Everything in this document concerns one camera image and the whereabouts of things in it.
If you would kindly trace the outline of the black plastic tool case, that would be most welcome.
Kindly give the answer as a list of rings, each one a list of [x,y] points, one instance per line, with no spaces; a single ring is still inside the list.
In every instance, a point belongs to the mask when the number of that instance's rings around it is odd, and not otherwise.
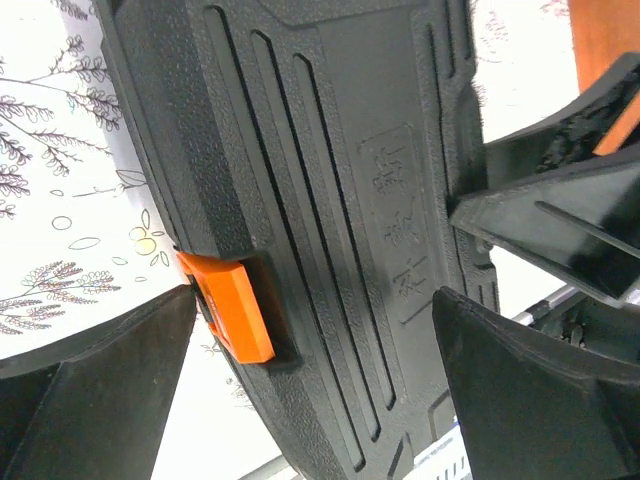
[[[451,427],[432,320],[496,272],[448,214],[486,183],[466,1],[98,1],[177,247],[243,264],[275,351],[233,364],[308,479],[400,479]]]

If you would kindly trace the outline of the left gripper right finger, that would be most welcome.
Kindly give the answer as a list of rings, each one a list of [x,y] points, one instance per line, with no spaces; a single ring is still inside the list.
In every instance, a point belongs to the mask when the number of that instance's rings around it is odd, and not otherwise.
[[[577,295],[530,326],[449,288],[437,341],[476,479],[639,475],[639,309]]]

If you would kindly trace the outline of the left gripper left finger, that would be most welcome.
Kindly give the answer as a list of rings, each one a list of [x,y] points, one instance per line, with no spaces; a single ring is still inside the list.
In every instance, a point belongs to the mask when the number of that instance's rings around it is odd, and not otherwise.
[[[195,317],[181,285],[3,359],[2,478],[150,478]]]

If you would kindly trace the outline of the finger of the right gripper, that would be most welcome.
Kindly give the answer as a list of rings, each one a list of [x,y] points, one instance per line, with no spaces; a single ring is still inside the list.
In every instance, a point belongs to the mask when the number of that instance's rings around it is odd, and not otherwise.
[[[595,300],[621,308],[639,291],[639,132],[596,147],[639,93],[627,52],[549,117],[485,146],[488,187],[456,201],[451,224]]]

